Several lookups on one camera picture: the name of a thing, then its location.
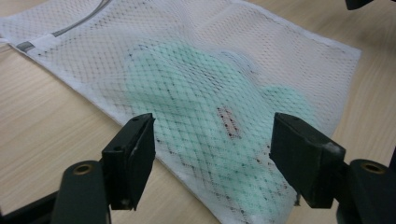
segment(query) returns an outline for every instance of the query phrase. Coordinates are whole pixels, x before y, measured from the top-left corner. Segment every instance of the black plastic part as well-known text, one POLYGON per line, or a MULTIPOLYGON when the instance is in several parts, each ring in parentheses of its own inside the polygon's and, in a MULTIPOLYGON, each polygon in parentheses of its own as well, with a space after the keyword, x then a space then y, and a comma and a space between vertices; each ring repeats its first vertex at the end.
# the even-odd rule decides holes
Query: black plastic part
POLYGON ((362 224, 361 216, 357 211, 351 213, 341 204, 337 208, 336 218, 338 224, 362 224))
POLYGON ((373 0, 346 0, 346 8, 348 10, 354 10, 364 7, 371 2, 373 2, 373 0))
POLYGON ((396 223, 396 174, 367 160, 353 161, 350 170, 348 184, 362 223, 396 223))
POLYGON ((396 174, 396 148, 393 150, 392 159, 390 159, 389 169, 396 174))
POLYGON ((128 121, 102 151, 108 201, 113 210, 135 210, 155 159, 154 118, 128 121))
POLYGON ((64 171, 51 224, 107 224, 110 213, 99 161, 82 161, 64 171))
POLYGON ((51 193, 50 195, 41 198, 33 203, 29 203, 24 207, 5 215, 4 217, 0 217, 0 223, 50 223, 52 209, 53 205, 55 205, 57 193, 58 192, 51 193))
POLYGON ((305 121, 276 113, 270 158, 312 208, 330 208, 346 151, 305 121))

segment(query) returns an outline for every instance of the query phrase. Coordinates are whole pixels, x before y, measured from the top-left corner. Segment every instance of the wood grain surface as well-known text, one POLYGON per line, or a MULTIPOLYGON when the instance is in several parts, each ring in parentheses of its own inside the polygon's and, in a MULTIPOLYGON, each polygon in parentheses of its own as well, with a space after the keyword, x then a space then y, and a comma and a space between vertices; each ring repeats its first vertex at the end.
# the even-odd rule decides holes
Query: wood grain surface
MULTIPOLYGON (((46 0, 0 0, 8 16, 46 0)), ((341 122, 332 139, 346 161, 389 164, 396 146, 396 3, 347 11, 343 0, 256 0, 306 30, 361 49, 341 122)), ((62 172, 98 160, 120 126, 43 67, 0 44, 0 207, 7 214, 59 188, 62 172)), ((288 223, 336 223, 331 210, 295 207, 288 223)), ((137 212, 113 223, 218 223, 158 162, 137 212)))

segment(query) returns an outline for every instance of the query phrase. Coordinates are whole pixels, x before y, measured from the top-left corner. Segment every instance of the white mesh bag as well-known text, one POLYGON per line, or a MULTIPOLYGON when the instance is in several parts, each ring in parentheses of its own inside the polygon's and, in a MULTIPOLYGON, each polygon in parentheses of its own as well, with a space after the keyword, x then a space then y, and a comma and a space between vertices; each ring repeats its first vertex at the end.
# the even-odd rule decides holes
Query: white mesh bag
POLYGON ((283 223, 275 112, 331 135, 360 52, 232 0, 51 0, 0 35, 120 124, 157 119, 157 157, 223 223, 283 223))

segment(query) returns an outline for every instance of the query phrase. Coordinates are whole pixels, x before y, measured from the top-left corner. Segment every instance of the mint green fabric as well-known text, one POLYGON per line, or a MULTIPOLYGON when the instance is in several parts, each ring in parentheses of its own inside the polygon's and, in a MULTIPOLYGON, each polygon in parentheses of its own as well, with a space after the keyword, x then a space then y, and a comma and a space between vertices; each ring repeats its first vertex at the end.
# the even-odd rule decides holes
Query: mint green fabric
POLYGON ((140 46, 126 60, 134 112, 154 114, 156 138, 182 160, 183 172, 206 176, 214 196, 250 214, 274 213, 279 204, 268 198, 293 194, 268 153, 275 112, 316 124, 300 92, 258 86, 244 57, 181 42, 140 46))

